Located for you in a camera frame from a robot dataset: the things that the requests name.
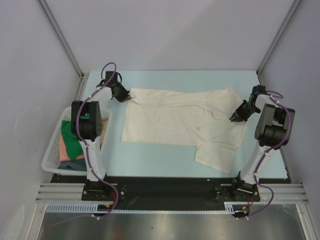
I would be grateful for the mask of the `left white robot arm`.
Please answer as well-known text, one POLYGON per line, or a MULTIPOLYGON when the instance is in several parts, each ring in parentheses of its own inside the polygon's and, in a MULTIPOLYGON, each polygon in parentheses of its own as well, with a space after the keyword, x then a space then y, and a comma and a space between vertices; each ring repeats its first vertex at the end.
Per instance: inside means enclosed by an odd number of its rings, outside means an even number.
POLYGON ((118 196, 116 187, 107 182, 107 173, 102 164, 100 138, 103 132, 102 110, 100 103, 116 99, 119 102, 129 100, 130 92, 120 83, 101 85, 84 101, 71 103, 71 131, 79 140, 86 163, 85 186, 87 193, 100 200, 110 194, 118 196))

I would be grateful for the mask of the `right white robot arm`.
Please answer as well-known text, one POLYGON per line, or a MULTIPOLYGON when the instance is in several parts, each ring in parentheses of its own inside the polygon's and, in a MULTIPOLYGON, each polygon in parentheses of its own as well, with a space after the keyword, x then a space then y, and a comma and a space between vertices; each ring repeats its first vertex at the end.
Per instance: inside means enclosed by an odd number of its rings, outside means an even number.
POLYGON ((254 113, 260 114, 254 132, 256 145, 230 187, 230 194, 237 201, 258 194, 260 172, 267 160, 289 142, 296 115, 294 109, 283 106, 275 96, 253 93, 232 114, 230 121, 246 122, 254 113))

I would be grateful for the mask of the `cream t shirt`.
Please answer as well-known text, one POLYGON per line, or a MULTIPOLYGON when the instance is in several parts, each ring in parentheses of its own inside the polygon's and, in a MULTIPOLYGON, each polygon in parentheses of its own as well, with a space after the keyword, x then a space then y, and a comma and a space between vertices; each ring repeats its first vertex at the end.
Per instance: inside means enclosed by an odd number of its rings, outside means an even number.
POLYGON ((206 92, 132 88, 123 142, 195 146, 195 162, 230 173, 246 124, 230 117, 242 99, 233 88, 206 92))

